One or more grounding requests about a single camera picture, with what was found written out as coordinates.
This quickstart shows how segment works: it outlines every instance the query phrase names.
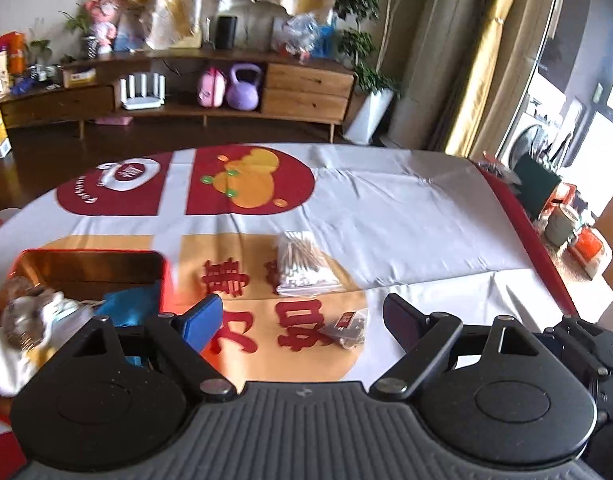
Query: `screw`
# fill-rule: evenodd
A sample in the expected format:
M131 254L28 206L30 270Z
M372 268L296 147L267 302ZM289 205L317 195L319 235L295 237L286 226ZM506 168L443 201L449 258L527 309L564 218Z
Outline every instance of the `screw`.
M206 379L200 383L200 390L202 393L210 396L224 396L228 394L233 388L226 379Z
M384 377L376 383L376 390L387 395L397 395L404 393L407 383L395 377Z

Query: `potted plant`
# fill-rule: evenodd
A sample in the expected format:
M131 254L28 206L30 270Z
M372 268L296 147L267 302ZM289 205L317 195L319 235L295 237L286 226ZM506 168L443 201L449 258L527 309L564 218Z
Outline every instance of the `potted plant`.
M44 69L49 64L53 55L53 51L49 47L51 40L38 38L38 30L43 28L43 25L44 19L37 18L35 20L35 24L29 29L30 41L25 45L26 61L30 76L38 80L43 77L43 74L46 76Z
M367 57L375 51L373 38L362 30L364 20L377 20L379 0L336 0L333 10L343 20L349 15L355 18L356 28L344 30L340 34L338 51L350 60L357 76L357 89L366 92L367 98L344 137L355 144L367 145L387 111L393 98L396 83L384 76L380 69L389 47L395 11L402 0L387 0L382 41L378 50L375 68Z
M80 54L84 58L93 59L98 54L98 41L95 36L90 34L91 28L91 14L84 8L81 3L77 4L77 12L75 16L70 15L64 10L60 10L60 14L64 14L66 22L64 28L69 32L80 32Z

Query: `tv cabinet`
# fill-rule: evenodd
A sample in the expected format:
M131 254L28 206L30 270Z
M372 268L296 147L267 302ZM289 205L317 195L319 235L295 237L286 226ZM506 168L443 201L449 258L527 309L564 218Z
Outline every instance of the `tv cabinet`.
M260 104L251 112L234 110L224 103L219 108L202 108L194 91L167 91L166 101L159 108L125 110L120 104L119 79L130 73L159 72L167 77L167 88L178 77L163 62L191 60L194 73L200 77L205 68L217 66L228 78L228 68L236 62L252 62L264 70L260 86ZM72 75L95 70L95 80L75 86ZM200 117L203 124L209 117L247 117L306 121L330 125L330 142L335 127L347 114L354 86L353 72L333 60L314 59L299 62L275 52L213 49L169 49L136 53L117 53L96 59L71 63L64 67L64 88L53 91L32 91L19 97L0 100L0 109L7 128L46 124L56 121L78 121L80 136L84 121L107 116L188 116Z

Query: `gray ribbed surface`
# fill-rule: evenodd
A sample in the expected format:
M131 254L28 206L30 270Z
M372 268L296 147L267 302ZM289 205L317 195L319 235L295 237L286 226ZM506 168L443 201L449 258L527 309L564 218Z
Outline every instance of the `gray ribbed surface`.
M472 465L432 441L407 406L373 400L360 383L249 383L246 394L237 400L202 407L179 440L138 465L106 473L80 474L32 463L15 478L593 480L600 477L581 462L526 473Z

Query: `stuffed toy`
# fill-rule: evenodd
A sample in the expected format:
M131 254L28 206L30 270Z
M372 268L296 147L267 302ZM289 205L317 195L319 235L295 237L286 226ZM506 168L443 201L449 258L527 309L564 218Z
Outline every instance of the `stuffed toy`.
M84 8L91 14L93 24L89 33L98 41L98 56L110 54L111 42L117 35L117 29L113 25L118 5L115 0L88 0Z

